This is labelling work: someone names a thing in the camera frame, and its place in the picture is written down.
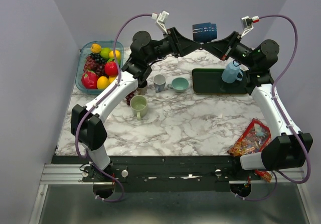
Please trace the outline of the light blue mug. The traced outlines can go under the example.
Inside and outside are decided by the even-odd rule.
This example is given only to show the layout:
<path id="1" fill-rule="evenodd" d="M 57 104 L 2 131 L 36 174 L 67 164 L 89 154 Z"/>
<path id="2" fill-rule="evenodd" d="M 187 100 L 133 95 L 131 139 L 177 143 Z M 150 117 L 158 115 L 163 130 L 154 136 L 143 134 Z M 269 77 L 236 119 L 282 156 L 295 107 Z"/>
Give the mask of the light blue mug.
<path id="1" fill-rule="evenodd" d="M 234 83 L 235 81 L 242 81 L 243 71 L 240 69 L 240 64 L 235 60 L 230 62 L 225 67 L 221 78 L 225 83 L 228 84 Z"/>

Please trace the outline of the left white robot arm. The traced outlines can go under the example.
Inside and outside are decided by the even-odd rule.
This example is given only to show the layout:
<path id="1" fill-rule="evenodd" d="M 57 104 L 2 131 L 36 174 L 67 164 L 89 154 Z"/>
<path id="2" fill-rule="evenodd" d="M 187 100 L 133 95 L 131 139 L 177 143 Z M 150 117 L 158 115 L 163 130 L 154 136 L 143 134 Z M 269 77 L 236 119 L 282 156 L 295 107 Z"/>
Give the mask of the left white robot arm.
<path id="1" fill-rule="evenodd" d="M 94 176 L 106 181 L 111 176 L 104 142 L 107 131 L 103 123 L 115 107 L 132 91 L 136 90 L 152 72 L 151 64 L 173 55 L 186 56 L 204 44 L 196 34 L 193 39 L 181 35 L 175 27 L 166 30 L 161 40 L 153 40 L 147 31 L 134 34 L 130 46 L 131 54 L 124 63 L 116 81 L 85 106 L 75 105 L 71 114 L 71 133 L 76 147 L 83 144 L 86 154 L 96 166 Z"/>

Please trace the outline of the teal green cup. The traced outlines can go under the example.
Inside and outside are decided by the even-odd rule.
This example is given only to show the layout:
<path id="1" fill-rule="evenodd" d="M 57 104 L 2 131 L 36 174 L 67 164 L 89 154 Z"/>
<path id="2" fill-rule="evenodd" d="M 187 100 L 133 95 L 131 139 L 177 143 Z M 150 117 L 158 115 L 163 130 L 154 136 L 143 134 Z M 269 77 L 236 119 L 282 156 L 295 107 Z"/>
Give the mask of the teal green cup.
<path id="1" fill-rule="evenodd" d="M 183 93 L 189 87 L 189 82 L 186 78 L 177 77 L 168 84 L 168 88 L 174 90 L 176 93 Z"/>

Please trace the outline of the dark blue mug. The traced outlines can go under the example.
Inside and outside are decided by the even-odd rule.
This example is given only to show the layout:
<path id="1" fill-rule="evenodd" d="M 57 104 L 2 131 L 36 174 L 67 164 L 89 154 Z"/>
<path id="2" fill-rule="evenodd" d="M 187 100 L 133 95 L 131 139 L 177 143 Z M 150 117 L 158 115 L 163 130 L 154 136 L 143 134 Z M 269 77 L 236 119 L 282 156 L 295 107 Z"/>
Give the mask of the dark blue mug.
<path id="1" fill-rule="evenodd" d="M 207 43 L 217 39 L 217 25 L 208 23 L 192 26 L 193 40 L 198 43 Z"/>

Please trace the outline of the light green mug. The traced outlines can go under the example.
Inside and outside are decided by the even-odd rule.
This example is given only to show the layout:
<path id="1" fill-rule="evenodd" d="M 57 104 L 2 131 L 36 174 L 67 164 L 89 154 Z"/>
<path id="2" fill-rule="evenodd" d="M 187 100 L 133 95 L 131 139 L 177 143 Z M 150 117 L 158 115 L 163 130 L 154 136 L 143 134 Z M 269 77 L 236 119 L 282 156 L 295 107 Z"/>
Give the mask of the light green mug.
<path id="1" fill-rule="evenodd" d="M 136 95 L 130 100 L 130 107 L 137 120 L 141 120 L 148 112 L 148 102 L 143 95 Z"/>

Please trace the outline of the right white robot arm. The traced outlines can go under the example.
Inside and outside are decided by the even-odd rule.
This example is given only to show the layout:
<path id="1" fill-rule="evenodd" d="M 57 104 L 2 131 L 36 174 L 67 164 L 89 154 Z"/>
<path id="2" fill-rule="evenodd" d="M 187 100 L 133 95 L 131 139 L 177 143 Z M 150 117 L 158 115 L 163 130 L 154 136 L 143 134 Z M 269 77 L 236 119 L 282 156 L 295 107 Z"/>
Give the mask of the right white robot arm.
<path id="1" fill-rule="evenodd" d="M 233 58 L 248 68 L 246 90 L 260 107 L 271 133 L 268 146 L 260 152 L 242 155 L 240 162 L 231 166 L 231 175 L 241 180 L 254 169 L 281 170 L 303 164 L 309 167 L 312 136 L 303 133 L 291 119 L 270 74 L 270 67 L 278 60 L 279 45 L 267 39 L 252 50 L 241 43 L 239 33 L 233 32 L 222 40 L 202 44 L 202 48 L 221 60 Z"/>

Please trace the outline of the brown mug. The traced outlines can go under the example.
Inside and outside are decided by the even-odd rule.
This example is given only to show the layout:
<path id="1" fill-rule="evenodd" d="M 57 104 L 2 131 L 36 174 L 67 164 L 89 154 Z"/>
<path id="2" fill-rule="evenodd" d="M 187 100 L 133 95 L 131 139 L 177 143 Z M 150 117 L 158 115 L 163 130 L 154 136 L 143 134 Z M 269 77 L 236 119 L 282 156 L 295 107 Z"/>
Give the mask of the brown mug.
<path id="1" fill-rule="evenodd" d="M 137 94 L 138 95 L 145 95 L 146 92 L 147 92 L 147 86 L 148 86 L 148 83 L 147 81 L 144 81 L 137 89 Z"/>

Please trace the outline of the grey-blue mug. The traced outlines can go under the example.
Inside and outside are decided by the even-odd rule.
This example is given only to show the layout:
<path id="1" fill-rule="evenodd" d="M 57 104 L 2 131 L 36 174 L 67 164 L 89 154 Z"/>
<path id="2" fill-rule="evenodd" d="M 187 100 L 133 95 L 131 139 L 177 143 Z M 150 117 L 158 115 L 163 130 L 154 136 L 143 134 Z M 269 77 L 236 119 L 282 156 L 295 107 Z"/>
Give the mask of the grey-blue mug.
<path id="1" fill-rule="evenodd" d="M 155 92 L 156 93 L 164 91 L 165 85 L 166 85 L 166 77 L 164 75 L 162 75 L 162 74 L 157 74 L 153 78 L 153 83 L 154 83 L 154 87 L 155 87 Z"/>

